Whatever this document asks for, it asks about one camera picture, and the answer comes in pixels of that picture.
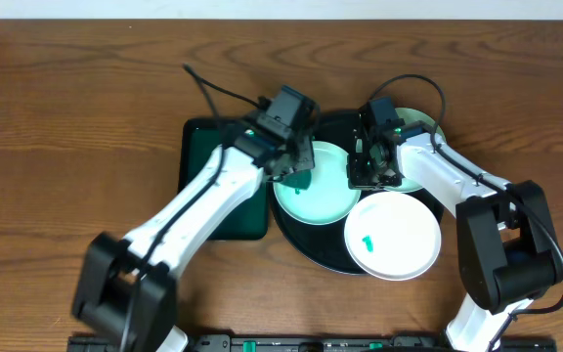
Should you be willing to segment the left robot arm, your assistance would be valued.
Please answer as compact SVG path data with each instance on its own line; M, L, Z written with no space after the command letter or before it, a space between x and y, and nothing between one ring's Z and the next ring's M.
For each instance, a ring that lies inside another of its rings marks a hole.
M177 285L197 250L265 181L314 166L313 126L236 120L193 180L153 218L85 253L71 313L122 351L182 351Z

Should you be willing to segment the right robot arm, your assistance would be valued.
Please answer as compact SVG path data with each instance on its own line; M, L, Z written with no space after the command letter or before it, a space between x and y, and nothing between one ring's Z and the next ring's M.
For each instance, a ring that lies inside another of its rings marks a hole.
M519 316L563 308L563 251L538 184L512 184L486 172L438 129L400 119L357 128L349 186L375 191L409 179L448 209L467 295L446 338L458 351L494 351Z

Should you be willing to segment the green scrubbing sponge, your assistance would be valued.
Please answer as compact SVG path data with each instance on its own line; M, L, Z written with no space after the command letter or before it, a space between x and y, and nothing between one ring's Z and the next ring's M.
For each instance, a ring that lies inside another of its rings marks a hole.
M312 182L312 171L303 170L287 174L282 179L281 183L295 190L307 190Z

